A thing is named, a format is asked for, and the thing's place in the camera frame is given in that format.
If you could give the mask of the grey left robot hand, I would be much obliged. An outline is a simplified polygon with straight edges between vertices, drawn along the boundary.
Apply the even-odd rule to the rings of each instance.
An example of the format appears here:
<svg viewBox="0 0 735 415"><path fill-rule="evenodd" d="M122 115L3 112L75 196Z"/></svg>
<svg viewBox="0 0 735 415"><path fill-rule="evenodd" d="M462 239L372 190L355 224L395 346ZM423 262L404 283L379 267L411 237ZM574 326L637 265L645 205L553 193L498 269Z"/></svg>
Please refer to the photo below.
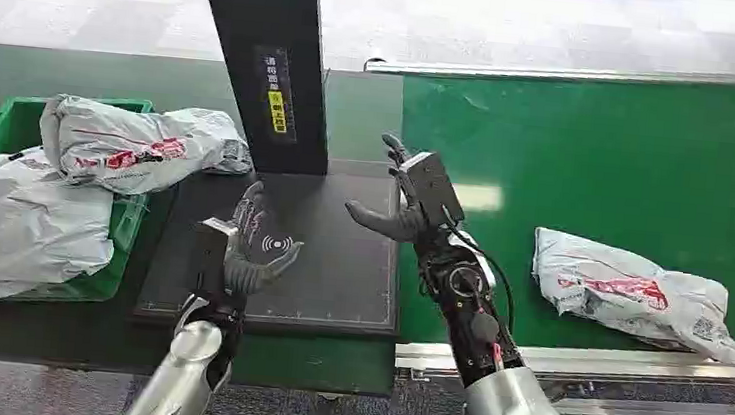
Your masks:
<svg viewBox="0 0 735 415"><path fill-rule="evenodd" d="M230 220L236 230L229 237L224 258L224 277L227 289L241 295L252 295L276 281L297 260L303 242L293 242L279 257L266 264L253 262L250 257L255 241L261 242L265 231L266 209L264 184L252 183L236 205Z"/></svg>

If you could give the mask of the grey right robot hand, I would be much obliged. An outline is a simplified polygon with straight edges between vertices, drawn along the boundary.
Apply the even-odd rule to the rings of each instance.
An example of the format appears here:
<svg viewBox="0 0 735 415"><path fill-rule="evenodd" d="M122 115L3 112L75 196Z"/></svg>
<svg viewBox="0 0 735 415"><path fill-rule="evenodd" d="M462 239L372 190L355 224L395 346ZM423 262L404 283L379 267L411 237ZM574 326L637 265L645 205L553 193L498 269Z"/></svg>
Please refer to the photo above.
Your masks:
<svg viewBox="0 0 735 415"><path fill-rule="evenodd" d="M394 215L383 215L371 211L356 200L345 202L345 208L351 219L358 225L396 242L413 242L418 234L426 230L426 221L421 206L416 199L417 196L412 182L404 167L411 155L400 139L393 134L382 134L382 141L389 148L387 155L394 163L394 167L388 169L389 174L398 184L397 187L400 194L404 196L406 205Z"/></svg>

